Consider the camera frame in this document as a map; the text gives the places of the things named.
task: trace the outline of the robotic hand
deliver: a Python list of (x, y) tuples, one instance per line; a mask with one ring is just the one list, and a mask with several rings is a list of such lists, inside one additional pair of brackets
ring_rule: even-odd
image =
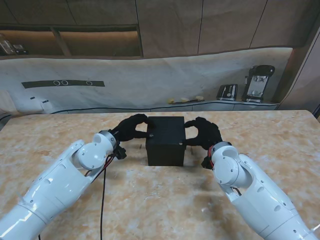
[(289, 197), (251, 158), (222, 141), (217, 125), (197, 117), (185, 123), (191, 126), (198, 136), (185, 144), (208, 150), (202, 166), (213, 170), (221, 189), (257, 234), (265, 240), (317, 240), (315, 228), (307, 228)]
[[(72, 143), (0, 220), (0, 240), (34, 240), (58, 214), (72, 206), (108, 166), (107, 156), (120, 151), (120, 142), (148, 137), (146, 132), (136, 131), (136, 126), (149, 122), (146, 115), (136, 114), (112, 130), (96, 133), (90, 143), (85, 144), (83, 140)], [(117, 154), (125, 157), (123, 151)], [(83, 175), (81, 169), (88, 172)]]

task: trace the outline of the coffee machine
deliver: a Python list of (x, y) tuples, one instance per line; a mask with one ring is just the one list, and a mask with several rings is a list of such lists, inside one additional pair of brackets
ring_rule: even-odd
[(275, 67), (271, 65), (255, 65), (249, 70), (249, 76), (245, 77), (245, 88), (242, 101), (261, 103), (264, 100), (264, 91), (269, 79), (275, 73)]

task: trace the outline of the wooden wall panel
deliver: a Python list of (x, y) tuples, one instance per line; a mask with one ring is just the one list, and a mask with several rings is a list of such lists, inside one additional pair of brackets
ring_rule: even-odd
[(143, 56), (198, 53), (202, 0), (136, 0)]
[(0, 0), (0, 23), (1, 24), (17, 24), (14, 16), (11, 14), (5, 0)]
[(66, 0), (6, 0), (20, 24), (75, 25)]
[(320, 29), (309, 55), (299, 70), (290, 91), (279, 110), (308, 110), (313, 113), (320, 103)]
[(267, 0), (204, 0), (199, 53), (245, 49)]
[(303, 46), (319, 10), (319, 0), (268, 0), (251, 47)]
[(135, 0), (68, 0), (79, 25), (137, 24)]

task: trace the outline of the wall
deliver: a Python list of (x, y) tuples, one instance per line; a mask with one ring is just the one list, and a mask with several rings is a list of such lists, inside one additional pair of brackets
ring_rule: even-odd
[[(216, 99), (220, 85), (239, 84), (253, 65), (273, 65), (265, 90), (271, 100), (291, 48), (264, 48), (213, 55), (142, 60), (26, 58), (0, 61), (0, 90), (9, 92), (22, 113), (65, 108), (153, 108), (174, 98)], [(25, 89), (22, 82), (103, 81), (101, 86), (49, 86)]]
[(279, 110), (303, 109), (311, 113), (320, 104), (320, 28)]
[(319, 0), (0, 0), (0, 27), (137, 27), (145, 58), (302, 47)]

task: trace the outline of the marble table surface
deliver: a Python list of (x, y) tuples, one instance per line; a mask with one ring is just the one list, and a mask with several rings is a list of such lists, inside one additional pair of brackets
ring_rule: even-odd
[[(0, 131), (0, 218), (70, 143), (115, 127), (134, 113), (38, 114), (11, 119)], [(308, 111), (148, 112), (204, 117), (247, 154), (293, 201), (306, 225), (320, 223), (320, 123)], [(146, 130), (146, 125), (138, 126)], [(187, 138), (197, 130), (188, 128)], [(145, 140), (124, 142), (128, 157), (107, 168), (106, 240), (259, 240), (201, 167), (206, 152), (188, 146), (184, 167), (148, 166)], [(41, 234), (42, 240), (100, 239), (103, 174)]]

